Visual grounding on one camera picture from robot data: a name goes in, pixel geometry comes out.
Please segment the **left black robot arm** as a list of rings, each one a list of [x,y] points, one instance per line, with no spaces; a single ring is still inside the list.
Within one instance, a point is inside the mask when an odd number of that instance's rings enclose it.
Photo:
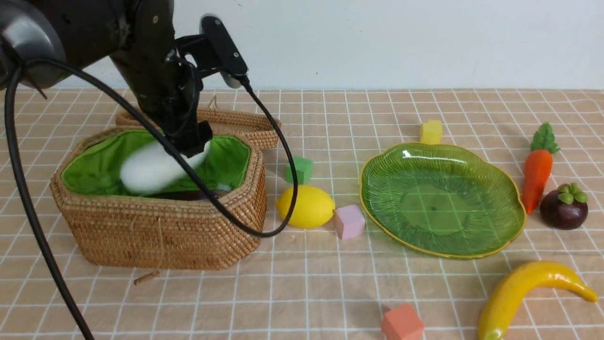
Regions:
[[[39,58],[84,69],[109,57],[139,108],[183,155],[207,142],[189,110],[189,66],[169,61],[176,49],[172,0],[3,0],[1,88],[17,64]]]

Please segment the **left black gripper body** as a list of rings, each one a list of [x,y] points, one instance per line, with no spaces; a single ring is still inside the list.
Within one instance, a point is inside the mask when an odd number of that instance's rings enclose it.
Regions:
[[[111,60],[141,112],[180,153],[192,157],[202,153],[213,132],[196,118],[201,82],[194,79],[195,66],[177,60],[180,47],[193,47],[194,54],[200,55],[213,51],[205,37],[139,37],[112,52]]]

